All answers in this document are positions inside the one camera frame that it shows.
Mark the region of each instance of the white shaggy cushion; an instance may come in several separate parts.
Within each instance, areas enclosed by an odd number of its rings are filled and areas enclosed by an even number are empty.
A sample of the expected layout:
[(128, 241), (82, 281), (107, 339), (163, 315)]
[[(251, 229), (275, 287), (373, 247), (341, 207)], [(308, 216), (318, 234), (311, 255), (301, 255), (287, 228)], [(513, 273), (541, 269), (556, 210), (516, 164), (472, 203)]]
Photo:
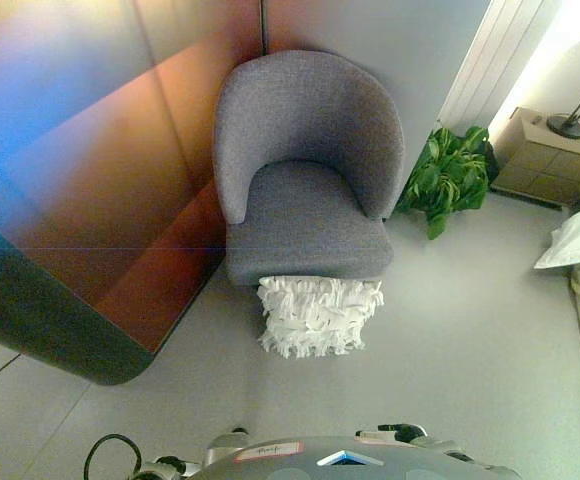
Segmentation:
[(265, 277), (257, 292), (268, 316), (263, 348), (285, 358), (364, 348), (361, 329), (383, 305), (381, 282), (325, 277)]

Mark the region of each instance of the gray armchair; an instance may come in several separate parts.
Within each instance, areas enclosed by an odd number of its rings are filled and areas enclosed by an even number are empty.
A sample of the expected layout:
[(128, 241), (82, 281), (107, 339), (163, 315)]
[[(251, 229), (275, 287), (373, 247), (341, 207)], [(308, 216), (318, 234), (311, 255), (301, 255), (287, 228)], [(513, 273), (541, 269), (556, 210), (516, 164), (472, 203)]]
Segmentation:
[(390, 263), (382, 219), (397, 201), (403, 139), (368, 73), (321, 52), (249, 61), (223, 87), (214, 142), (233, 283), (363, 279)]

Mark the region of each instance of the lamp stand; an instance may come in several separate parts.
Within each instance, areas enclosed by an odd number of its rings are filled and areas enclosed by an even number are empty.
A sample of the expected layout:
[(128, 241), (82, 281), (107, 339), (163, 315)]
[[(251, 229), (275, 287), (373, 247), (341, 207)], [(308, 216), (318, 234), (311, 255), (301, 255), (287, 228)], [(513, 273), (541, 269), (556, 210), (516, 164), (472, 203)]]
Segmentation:
[(580, 138), (580, 104), (569, 115), (552, 115), (546, 121), (548, 128), (554, 133), (566, 138)]
[(552, 115), (546, 121), (548, 128), (566, 138), (580, 138), (580, 123), (572, 115)]

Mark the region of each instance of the nightstand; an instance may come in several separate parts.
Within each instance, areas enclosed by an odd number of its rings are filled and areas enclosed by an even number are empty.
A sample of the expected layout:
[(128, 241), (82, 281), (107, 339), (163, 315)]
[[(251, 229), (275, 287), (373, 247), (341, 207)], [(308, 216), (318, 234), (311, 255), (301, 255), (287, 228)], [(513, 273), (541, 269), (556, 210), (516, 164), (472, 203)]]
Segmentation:
[(562, 206), (580, 199), (580, 139), (550, 131), (545, 113), (518, 108), (494, 142), (501, 172), (492, 188)]

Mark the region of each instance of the armchair backrest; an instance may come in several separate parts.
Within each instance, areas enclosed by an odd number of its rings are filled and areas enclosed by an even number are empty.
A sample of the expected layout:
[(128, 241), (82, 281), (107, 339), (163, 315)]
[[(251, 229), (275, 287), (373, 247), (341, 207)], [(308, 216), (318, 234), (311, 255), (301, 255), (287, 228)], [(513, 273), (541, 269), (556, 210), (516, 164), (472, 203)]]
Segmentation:
[(242, 223), (261, 167), (309, 160), (338, 170), (365, 214), (397, 202), (403, 137), (394, 104), (370, 74), (336, 55), (291, 50), (246, 62), (216, 112), (214, 170), (226, 221)]

